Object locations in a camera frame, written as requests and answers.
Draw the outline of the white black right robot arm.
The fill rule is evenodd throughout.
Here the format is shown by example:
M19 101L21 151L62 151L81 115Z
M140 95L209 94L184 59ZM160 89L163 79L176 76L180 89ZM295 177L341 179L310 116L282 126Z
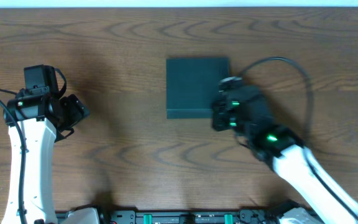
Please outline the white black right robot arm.
M322 168L304 140L278 124L256 86L221 84L212 127L231 129L243 146L287 181L323 223L358 223L358 202Z

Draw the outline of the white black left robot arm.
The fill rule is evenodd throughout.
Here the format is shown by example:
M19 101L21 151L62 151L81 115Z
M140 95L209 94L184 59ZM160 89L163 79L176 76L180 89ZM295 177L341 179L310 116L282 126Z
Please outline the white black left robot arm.
M8 101L4 118L11 174L3 223L59 223L53 202L54 145L88 115L74 94L61 96L47 87L21 90Z

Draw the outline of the black gift box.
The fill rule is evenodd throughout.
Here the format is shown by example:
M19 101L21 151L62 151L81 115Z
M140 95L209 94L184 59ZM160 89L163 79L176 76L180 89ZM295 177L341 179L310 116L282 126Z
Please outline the black gift box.
M167 118L210 118L219 82L229 75L227 57L166 59Z

